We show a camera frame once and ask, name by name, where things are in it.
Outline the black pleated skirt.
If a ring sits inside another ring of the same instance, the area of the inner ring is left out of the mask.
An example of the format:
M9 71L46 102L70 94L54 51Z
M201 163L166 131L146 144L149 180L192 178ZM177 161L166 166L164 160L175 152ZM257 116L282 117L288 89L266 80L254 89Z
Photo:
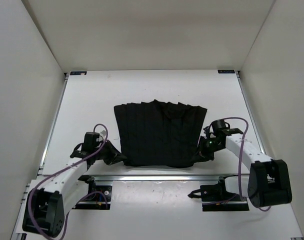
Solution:
M197 154L207 109L183 103L127 103L114 106L123 163L130 167L189 168Z

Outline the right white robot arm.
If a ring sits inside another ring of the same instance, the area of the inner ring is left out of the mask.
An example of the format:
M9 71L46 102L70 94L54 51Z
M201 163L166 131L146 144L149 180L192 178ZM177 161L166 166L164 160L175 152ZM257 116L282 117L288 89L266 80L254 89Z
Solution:
M292 202L292 190L288 166L282 159L257 150L245 139L238 128L216 129L213 137L202 136L197 155L202 159L213 157L215 152L226 149L238 157L238 164L245 166L249 174L240 172L219 179L215 185L203 186L188 194L189 198L201 198L206 205L225 204L236 197L249 200L258 209Z

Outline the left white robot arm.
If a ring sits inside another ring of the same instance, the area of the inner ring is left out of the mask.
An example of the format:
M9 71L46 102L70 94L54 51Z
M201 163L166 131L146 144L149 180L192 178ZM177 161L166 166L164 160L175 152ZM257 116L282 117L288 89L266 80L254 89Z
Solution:
M28 193L23 231L53 240L65 236L69 212L79 202L97 201L105 209L110 208L111 189L98 187L95 178L86 172L98 160L109 166L127 157L110 141L101 141L92 145L79 143L70 158L64 169L44 178Z

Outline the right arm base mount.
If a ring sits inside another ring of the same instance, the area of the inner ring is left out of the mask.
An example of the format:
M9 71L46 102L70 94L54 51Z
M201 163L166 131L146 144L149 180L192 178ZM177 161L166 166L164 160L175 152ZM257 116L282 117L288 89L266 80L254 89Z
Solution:
M250 210L247 201L241 201L236 193L226 191L226 188L217 183L201 185L199 189L191 191L191 199L201 199L203 212L247 212Z

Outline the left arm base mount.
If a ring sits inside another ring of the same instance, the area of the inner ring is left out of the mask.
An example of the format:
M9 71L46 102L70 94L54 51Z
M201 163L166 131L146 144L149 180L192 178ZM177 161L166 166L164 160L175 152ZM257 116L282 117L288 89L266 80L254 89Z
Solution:
M78 202L75 210L110 210L112 202L112 181L99 181L93 179L89 185L88 193L91 195Z

